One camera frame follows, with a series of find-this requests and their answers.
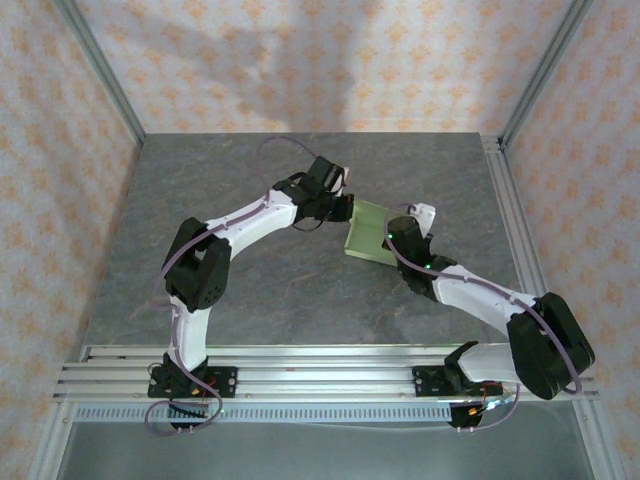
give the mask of table surface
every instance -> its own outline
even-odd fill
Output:
[[[179,225],[259,198],[255,151],[264,134],[157,134],[142,149],[87,332],[87,344],[162,345],[170,312],[148,307],[151,286]],[[437,210],[432,250],[474,273],[519,288],[480,136],[471,133],[292,135],[351,167],[348,191],[386,207]],[[310,165],[272,142],[262,170],[273,184]],[[474,317],[413,294],[396,269],[344,254],[348,224],[277,231],[231,265],[207,343],[443,344],[503,337]]]

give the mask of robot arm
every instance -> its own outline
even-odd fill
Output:
[[[176,359],[202,380],[207,368],[206,333],[211,307],[227,286],[231,260],[268,234],[305,218],[346,222],[353,211],[353,195],[343,195],[348,168],[317,157],[306,173],[276,183],[262,198],[221,218],[200,222],[189,218],[180,226],[165,264],[178,250],[209,232],[173,264],[165,277],[175,306],[174,334],[163,364],[152,372],[154,390],[171,398],[189,397],[195,386],[183,375]]]
[[[416,211],[424,210],[418,205]],[[433,216],[427,219],[430,227]],[[549,327],[577,375],[595,360],[589,342],[565,301],[554,293],[541,298],[516,292],[484,280],[454,260],[431,253],[432,235],[425,235],[421,217],[406,215],[388,223],[388,239],[398,259],[398,269],[412,291],[434,302],[457,307],[502,332],[506,344],[468,342],[445,362],[445,383],[457,393],[481,382],[519,382],[540,398],[550,400],[572,381],[567,362],[534,318]],[[425,272],[407,265],[424,266]]]

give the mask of orange patterned wall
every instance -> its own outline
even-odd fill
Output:
[[[593,3],[509,155],[550,286],[592,342],[640,478],[640,4]]]
[[[50,0],[0,6],[0,477],[24,478],[102,276],[135,143]]]
[[[499,134],[570,0],[80,0],[150,133]]]

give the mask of wall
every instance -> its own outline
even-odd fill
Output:
[[[24,478],[137,152],[53,2],[0,19],[0,476]]]
[[[640,478],[640,4],[594,2],[509,160],[550,286],[597,360]]]
[[[79,3],[150,133],[499,134],[571,2]]]

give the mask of white cable tray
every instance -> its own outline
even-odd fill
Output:
[[[143,403],[84,403],[76,411],[79,423],[141,423],[149,405]],[[213,404],[193,411],[209,414]],[[170,410],[154,409],[150,422],[188,423],[193,417]],[[225,404],[216,422],[223,423],[402,423],[451,421],[451,409],[437,402],[380,404]]]

